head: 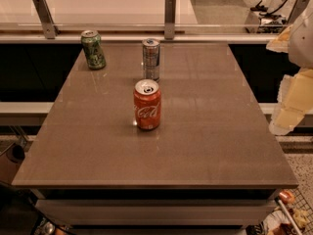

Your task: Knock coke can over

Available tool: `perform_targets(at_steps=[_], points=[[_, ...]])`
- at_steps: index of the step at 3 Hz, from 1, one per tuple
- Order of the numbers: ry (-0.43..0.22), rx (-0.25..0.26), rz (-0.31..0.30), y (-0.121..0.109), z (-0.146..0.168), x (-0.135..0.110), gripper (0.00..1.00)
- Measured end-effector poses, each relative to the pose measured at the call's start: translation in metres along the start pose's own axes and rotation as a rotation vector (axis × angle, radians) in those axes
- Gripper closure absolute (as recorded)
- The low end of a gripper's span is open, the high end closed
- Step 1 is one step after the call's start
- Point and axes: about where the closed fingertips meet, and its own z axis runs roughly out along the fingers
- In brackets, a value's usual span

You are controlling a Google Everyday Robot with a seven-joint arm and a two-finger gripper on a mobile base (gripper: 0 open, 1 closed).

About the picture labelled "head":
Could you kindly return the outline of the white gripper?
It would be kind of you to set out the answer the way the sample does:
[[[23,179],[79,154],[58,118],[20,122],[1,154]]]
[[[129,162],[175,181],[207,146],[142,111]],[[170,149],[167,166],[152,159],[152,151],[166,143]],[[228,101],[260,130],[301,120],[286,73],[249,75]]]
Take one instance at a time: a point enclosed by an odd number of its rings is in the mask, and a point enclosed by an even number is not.
[[[300,69],[294,76],[285,75],[279,87],[269,130],[274,135],[293,131],[313,109],[313,9],[306,9],[292,26],[286,27],[266,49],[289,52],[289,60]]]

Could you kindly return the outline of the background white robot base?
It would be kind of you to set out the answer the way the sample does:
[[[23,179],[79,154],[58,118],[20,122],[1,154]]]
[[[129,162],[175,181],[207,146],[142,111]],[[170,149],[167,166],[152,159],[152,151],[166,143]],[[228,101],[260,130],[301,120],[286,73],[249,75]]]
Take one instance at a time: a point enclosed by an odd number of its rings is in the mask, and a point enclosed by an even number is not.
[[[268,6],[259,1],[249,9],[246,17],[245,29],[248,33],[279,33],[289,24],[287,20],[291,11],[282,12],[283,7],[290,0],[271,0]]]

